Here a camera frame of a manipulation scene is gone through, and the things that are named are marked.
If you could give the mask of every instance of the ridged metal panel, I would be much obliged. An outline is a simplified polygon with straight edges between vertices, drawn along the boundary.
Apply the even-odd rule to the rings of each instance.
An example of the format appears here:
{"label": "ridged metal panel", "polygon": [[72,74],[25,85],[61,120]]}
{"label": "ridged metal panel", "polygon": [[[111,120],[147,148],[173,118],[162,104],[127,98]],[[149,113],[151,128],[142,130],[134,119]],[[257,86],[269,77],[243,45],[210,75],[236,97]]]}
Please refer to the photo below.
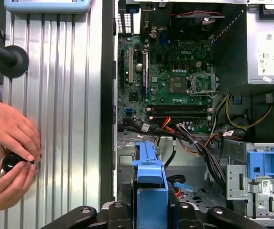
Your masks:
{"label": "ridged metal panel", "polygon": [[69,210],[99,208],[102,2],[86,15],[7,13],[7,44],[29,71],[4,78],[4,102],[38,125],[43,158],[24,199],[0,212],[0,229],[39,229]]}

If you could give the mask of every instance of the yellow wire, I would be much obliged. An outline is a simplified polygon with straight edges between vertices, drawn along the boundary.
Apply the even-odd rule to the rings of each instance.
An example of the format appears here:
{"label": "yellow wire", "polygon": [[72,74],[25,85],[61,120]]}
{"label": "yellow wire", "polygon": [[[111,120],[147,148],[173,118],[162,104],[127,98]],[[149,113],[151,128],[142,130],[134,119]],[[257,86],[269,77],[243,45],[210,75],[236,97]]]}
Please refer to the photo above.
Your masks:
{"label": "yellow wire", "polygon": [[269,110],[267,111],[266,114],[264,114],[264,116],[262,118],[260,118],[259,120],[257,120],[256,122],[254,122],[253,124],[250,124],[250,125],[247,125],[247,126],[240,126],[240,125],[237,125],[235,124],[234,122],[231,121],[231,118],[230,118],[230,115],[229,115],[229,103],[230,103],[230,95],[227,95],[227,101],[226,101],[226,104],[225,104],[225,111],[226,111],[226,116],[227,116],[227,119],[229,120],[230,124],[236,128],[239,128],[239,129],[248,129],[248,128],[251,128],[257,124],[259,124],[261,121],[263,121],[267,115],[271,112],[272,110],[272,106],[269,108]]}

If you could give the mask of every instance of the white label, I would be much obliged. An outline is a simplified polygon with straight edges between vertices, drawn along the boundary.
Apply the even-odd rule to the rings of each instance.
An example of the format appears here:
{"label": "white label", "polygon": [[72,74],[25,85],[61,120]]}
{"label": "white label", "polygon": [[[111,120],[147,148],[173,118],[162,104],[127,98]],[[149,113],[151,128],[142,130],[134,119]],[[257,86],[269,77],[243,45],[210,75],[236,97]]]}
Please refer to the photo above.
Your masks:
{"label": "white label", "polygon": [[270,193],[269,181],[263,181],[262,182],[262,193],[263,194],[269,194]]}
{"label": "white label", "polygon": [[274,75],[274,32],[258,35],[258,74]]}
{"label": "white label", "polygon": [[267,76],[263,76],[263,80],[266,82],[269,82],[269,83],[271,83],[271,81],[272,81],[272,79]]}
{"label": "white label", "polygon": [[229,130],[228,133],[227,133],[227,136],[232,136],[233,133],[234,133],[233,130]]}
{"label": "white label", "polygon": [[159,7],[165,7],[166,6],[166,2],[160,2],[159,3]]}
{"label": "white label", "polygon": [[141,131],[146,133],[149,128],[150,128],[150,125],[144,123],[143,126],[142,126],[142,128],[141,128]]}

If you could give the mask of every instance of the black plastic stand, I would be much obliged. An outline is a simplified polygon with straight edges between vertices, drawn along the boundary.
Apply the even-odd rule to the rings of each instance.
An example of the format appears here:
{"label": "black plastic stand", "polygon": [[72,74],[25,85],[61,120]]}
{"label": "black plastic stand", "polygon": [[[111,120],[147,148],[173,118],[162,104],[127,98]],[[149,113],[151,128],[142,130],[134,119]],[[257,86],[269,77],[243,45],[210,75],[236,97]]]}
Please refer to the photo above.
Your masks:
{"label": "black plastic stand", "polygon": [[9,78],[22,76],[29,67],[29,57],[23,48],[15,45],[0,47],[0,72]]}

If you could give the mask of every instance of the blue plastic bracket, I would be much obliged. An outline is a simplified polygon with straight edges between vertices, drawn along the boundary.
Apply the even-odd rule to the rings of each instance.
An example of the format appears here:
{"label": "blue plastic bracket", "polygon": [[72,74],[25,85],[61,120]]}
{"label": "blue plastic bracket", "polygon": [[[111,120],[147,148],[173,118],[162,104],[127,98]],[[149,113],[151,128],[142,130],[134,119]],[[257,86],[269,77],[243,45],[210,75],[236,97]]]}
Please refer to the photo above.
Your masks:
{"label": "blue plastic bracket", "polygon": [[270,176],[274,178],[274,149],[266,152],[249,151],[248,157],[248,178],[256,179],[258,176]]}
{"label": "blue plastic bracket", "polygon": [[73,13],[86,12],[91,0],[4,0],[4,7],[14,13]]}
{"label": "blue plastic bracket", "polygon": [[132,165],[137,167],[137,183],[149,184],[137,190],[137,229],[167,229],[169,189],[163,163],[157,159],[154,143],[138,142],[136,148],[139,160]]}

